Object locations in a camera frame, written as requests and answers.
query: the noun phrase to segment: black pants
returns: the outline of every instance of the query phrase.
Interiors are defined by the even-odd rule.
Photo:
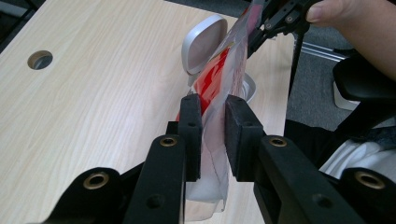
[[[323,128],[309,127],[292,120],[286,120],[285,137],[293,141],[317,168],[320,168],[347,140],[345,136],[338,136]]]

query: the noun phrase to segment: chair armrest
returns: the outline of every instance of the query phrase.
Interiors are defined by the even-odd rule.
[[[396,82],[361,56],[341,61],[332,72],[338,90],[347,100],[396,104]]]

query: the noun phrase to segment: person's arm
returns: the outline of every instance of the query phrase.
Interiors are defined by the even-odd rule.
[[[396,6],[387,0],[323,0],[306,19],[337,29],[373,66],[396,81]]]

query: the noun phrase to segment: snack wrapper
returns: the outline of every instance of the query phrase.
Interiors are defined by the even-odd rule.
[[[253,0],[216,49],[192,84],[202,108],[201,178],[186,184],[186,221],[197,221],[224,210],[229,163],[224,146],[224,104],[241,95],[248,52],[248,35],[260,22],[264,0]]]

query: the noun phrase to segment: white cloth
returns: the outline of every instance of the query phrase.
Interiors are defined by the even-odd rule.
[[[341,173],[351,167],[367,168],[396,182],[396,148],[384,150],[374,142],[362,144],[348,140],[335,150],[319,170],[339,179]]]

